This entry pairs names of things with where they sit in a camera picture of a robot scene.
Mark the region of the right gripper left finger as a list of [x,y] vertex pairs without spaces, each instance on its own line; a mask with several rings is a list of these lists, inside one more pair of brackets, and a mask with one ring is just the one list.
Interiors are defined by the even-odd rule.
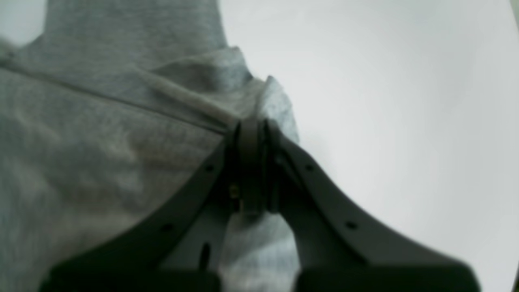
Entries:
[[181,189],[124,234],[54,266],[41,292],[220,292],[227,224],[260,212],[260,123],[238,122]]

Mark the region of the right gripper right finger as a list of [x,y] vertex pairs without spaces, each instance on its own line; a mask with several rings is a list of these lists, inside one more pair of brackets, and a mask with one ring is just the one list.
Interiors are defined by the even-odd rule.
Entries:
[[264,122],[267,209],[294,233],[297,292],[479,292],[471,268],[372,217],[318,163]]

